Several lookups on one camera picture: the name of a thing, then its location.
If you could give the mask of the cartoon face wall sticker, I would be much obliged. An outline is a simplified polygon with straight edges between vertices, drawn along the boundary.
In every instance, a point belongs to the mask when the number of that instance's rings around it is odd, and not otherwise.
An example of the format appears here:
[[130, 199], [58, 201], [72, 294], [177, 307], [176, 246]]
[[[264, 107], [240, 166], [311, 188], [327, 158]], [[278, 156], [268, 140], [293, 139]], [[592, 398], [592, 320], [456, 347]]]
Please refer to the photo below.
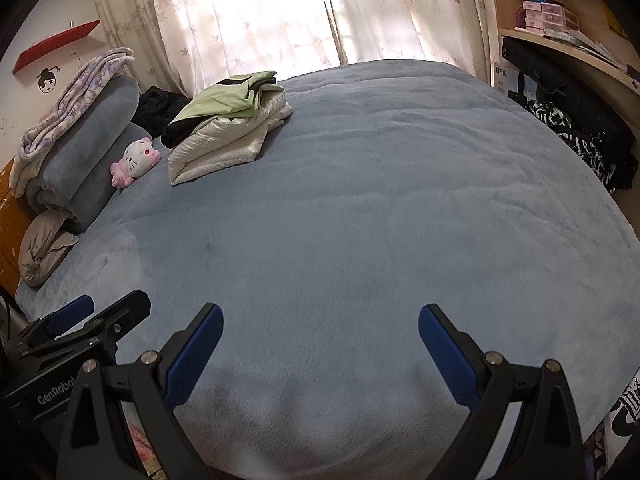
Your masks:
[[46, 67], [37, 76], [38, 89], [41, 93], [51, 93], [58, 83], [58, 73], [61, 69], [58, 66]]

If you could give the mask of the folded cream puffer jacket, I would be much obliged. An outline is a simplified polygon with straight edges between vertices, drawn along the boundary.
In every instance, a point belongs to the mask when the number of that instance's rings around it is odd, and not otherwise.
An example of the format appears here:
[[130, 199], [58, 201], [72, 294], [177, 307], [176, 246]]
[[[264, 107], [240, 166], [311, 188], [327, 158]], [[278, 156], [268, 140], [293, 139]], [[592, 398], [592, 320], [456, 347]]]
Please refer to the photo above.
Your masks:
[[262, 108], [252, 118], [214, 117], [171, 150], [167, 159], [171, 185], [195, 180], [231, 166], [254, 162], [268, 134], [293, 114], [284, 90], [264, 92]]

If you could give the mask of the green and black hooded jacket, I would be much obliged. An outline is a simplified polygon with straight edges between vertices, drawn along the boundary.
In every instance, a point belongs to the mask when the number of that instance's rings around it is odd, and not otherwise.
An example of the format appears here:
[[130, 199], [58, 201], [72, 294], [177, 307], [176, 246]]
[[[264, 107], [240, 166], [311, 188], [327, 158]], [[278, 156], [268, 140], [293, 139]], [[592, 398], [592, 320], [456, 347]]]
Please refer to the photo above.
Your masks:
[[214, 118], [253, 119], [266, 108], [266, 97], [281, 91], [274, 70], [230, 76], [205, 88], [186, 104], [160, 140], [166, 148], [175, 148]]

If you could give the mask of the black clothes pile by window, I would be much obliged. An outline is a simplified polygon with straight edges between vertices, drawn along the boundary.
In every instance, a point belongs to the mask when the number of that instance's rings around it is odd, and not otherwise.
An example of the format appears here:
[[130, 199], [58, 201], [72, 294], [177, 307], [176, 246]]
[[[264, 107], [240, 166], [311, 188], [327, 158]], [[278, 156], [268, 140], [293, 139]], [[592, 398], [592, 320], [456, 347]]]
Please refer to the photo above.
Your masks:
[[191, 99], [181, 93], [152, 86], [142, 93], [131, 122], [143, 128], [153, 139], [159, 138], [167, 126]]

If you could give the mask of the white blue box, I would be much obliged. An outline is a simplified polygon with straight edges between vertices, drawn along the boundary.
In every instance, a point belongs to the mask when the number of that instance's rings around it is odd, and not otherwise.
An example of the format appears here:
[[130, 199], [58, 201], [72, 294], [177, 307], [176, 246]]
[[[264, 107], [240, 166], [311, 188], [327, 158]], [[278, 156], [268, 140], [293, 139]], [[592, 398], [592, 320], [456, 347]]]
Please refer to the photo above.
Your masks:
[[494, 88], [507, 96], [521, 93], [527, 101], [537, 99], [537, 83], [517, 68], [504, 63], [494, 64]]

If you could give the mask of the grey beige pillow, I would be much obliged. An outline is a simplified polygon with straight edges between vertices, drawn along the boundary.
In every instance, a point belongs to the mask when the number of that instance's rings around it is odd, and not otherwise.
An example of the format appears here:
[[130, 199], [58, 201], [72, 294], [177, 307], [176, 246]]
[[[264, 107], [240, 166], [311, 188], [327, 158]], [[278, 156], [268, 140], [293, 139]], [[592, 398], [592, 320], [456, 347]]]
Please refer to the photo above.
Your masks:
[[64, 229], [68, 218], [67, 211], [47, 210], [26, 230], [18, 252], [18, 270], [29, 287], [43, 285], [77, 244], [78, 237]]

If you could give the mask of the blue bed blanket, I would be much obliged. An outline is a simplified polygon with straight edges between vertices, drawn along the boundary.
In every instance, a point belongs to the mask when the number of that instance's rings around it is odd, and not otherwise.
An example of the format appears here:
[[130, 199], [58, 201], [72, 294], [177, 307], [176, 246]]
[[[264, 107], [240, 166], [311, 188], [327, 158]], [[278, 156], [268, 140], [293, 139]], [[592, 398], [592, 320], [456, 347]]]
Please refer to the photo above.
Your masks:
[[527, 110], [442, 63], [289, 79], [260, 157], [113, 196], [30, 316], [134, 289], [119, 361], [206, 302], [224, 333], [177, 417], [243, 479], [422, 479], [465, 419], [418, 333], [438, 304], [485, 350], [558, 360], [584, 434], [639, 366], [639, 242], [591, 169]]

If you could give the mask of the pink mini drawer box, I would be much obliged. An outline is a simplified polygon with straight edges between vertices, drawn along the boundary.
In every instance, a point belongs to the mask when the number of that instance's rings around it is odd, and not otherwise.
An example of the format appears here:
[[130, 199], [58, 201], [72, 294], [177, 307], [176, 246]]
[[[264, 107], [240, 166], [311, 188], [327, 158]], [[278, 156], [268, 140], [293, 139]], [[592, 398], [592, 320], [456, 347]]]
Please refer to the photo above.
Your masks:
[[516, 12], [516, 26], [542, 34], [548, 29], [578, 30], [578, 17], [556, 3], [524, 0]]

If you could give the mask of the red wall shelf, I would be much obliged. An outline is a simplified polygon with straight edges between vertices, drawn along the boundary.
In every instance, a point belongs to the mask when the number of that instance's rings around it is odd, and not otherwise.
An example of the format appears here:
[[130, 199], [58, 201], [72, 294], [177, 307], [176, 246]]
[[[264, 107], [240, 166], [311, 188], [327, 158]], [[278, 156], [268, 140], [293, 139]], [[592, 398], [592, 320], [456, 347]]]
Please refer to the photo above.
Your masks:
[[21, 52], [17, 57], [13, 66], [12, 74], [15, 75], [26, 66], [29, 66], [29, 64], [36, 62], [54, 50], [58, 50], [58, 48], [65, 47], [72, 42], [88, 37], [90, 32], [95, 30], [99, 24], [101, 24], [100, 20], [94, 20], [84, 24], [75, 25], [33, 44], [31, 47]]

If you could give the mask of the rolled blue blanket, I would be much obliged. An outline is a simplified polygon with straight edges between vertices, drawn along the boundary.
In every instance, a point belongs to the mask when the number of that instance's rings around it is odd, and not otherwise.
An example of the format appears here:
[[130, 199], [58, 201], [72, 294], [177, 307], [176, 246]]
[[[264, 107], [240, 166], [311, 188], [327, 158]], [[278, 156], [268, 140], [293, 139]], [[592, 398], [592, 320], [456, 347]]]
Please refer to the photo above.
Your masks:
[[131, 122], [138, 103], [134, 78], [110, 80], [78, 122], [55, 142], [38, 176], [28, 182], [29, 206], [38, 214], [65, 210], [75, 231], [88, 229], [116, 191], [111, 164], [122, 158], [129, 144], [149, 135]]

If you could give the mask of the black white printed bedsheet edge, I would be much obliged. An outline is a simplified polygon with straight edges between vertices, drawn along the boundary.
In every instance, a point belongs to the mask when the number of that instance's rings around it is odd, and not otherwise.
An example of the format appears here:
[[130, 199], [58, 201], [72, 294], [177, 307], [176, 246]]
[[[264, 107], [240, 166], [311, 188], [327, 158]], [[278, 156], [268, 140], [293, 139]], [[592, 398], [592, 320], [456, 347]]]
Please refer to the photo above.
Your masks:
[[588, 479], [640, 478], [639, 379], [636, 372], [587, 439]]

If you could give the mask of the floral patterned folded quilt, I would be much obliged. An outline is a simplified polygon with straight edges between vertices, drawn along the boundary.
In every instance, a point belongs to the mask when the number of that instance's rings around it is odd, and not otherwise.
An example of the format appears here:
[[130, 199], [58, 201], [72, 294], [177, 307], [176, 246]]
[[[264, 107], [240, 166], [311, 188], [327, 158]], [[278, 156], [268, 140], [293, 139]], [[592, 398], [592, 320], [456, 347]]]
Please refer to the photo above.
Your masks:
[[134, 50], [127, 47], [96, 55], [78, 70], [49, 113], [23, 133], [9, 177], [9, 187], [16, 198], [22, 197], [28, 182], [38, 176], [56, 141], [78, 122], [106, 85], [122, 76], [132, 62]]

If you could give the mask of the pink white cat plush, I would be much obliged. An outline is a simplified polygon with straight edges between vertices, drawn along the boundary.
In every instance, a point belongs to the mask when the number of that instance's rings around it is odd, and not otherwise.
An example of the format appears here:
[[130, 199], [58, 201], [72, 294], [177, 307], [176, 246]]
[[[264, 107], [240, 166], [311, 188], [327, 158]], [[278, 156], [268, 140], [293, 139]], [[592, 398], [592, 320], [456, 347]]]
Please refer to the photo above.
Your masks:
[[141, 138], [131, 142], [118, 162], [110, 166], [111, 184], [114, 188], [128, 188], [135, 180], [144, 176], [162, 159], [152, 140]]

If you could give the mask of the black white patterned cloth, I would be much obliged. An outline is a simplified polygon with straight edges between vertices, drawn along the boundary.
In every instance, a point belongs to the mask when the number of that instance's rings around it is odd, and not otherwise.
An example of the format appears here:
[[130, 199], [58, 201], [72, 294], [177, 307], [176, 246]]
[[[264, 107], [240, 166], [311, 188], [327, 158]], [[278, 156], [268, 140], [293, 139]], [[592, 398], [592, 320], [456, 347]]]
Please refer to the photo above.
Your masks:
[[502, 56], [520, 71], [508, 97], [549, 127], [609, 193], [630, 190], [639, 169], [636, 140], [614, 108], [541, 46], [506, 37]]

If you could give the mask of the white floral curtain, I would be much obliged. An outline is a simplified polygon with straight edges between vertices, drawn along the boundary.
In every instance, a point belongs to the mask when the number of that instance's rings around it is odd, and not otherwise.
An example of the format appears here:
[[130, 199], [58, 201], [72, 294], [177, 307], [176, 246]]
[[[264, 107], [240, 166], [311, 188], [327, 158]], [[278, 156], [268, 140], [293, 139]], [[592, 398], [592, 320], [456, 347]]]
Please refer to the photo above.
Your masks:
[[383, 58], [494, 79], [494, 0], [93, 0], [145, 87], [194, 96], [230, 75], [281, 78]]

